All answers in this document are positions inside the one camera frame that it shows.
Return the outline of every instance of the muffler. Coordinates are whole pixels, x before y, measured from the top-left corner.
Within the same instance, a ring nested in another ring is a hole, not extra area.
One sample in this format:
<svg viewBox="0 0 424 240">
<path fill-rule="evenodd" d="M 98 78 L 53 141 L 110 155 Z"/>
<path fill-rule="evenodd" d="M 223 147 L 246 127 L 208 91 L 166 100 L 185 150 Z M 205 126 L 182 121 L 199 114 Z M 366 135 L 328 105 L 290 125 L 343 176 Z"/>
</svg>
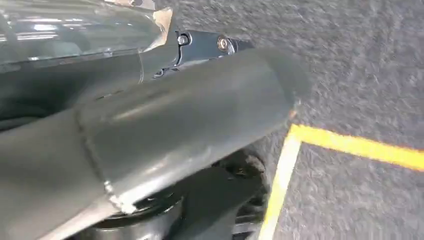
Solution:
<svg viewBox="0 0 424 240">
<path fill-rule="evenodd" d="M 277 129 L 307 90 L 291 59 L 252 49 L 3 132 L 0 238 L 63 239 L 133 213 Z"/>
</svg>

